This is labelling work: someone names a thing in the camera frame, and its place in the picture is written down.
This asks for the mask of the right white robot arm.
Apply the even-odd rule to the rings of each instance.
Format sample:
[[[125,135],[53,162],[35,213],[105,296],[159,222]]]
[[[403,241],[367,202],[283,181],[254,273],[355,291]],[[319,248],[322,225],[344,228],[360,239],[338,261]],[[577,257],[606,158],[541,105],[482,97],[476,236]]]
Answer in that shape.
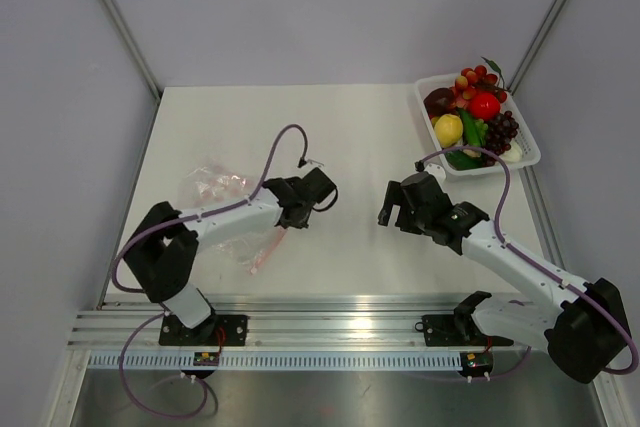
[[[450,314],[426,315],[418,323],[429,346],[519,343],[546,352],[573,380],[587,384],[628,350],[639,366],[618,288],[604,278],[588,282],[510,241],[497,219],[469,202],[453,204],[436,177],[418,172],[388,183],[378,215],[381,226],[431,238],[497,274],[523,294],[501,300],[476,291]]]

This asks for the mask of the clear zip top bag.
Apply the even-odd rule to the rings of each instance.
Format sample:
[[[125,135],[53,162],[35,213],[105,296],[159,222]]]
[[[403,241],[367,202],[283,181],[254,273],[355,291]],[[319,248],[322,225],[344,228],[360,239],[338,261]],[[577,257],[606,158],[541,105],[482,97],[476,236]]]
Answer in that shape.
[[[231,204],[248,195],[256,186],[257,176],[245,176],[208,159],[188,173],[180,182],[176,209],[210,210]],[[278,248],[286,235],[281,228],[269,228],[236,235],[206,248],[207,252],[224,254],[232,263],[256,275]]]

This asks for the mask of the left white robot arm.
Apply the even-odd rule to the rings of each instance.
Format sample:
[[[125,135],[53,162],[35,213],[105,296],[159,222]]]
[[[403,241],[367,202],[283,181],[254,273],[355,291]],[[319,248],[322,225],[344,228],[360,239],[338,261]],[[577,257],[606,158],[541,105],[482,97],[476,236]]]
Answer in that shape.
[[[217,209],[179,211],[154,205],[124,248],[123,260],[150,302],[166,311],[159,344],[170,347],[243,346],[248,317],[216,312],[190,281],[198,253],[268,229],[305,229],[310,215],[338,198],[319,168],[304,177],[272,178],[249,197]]]

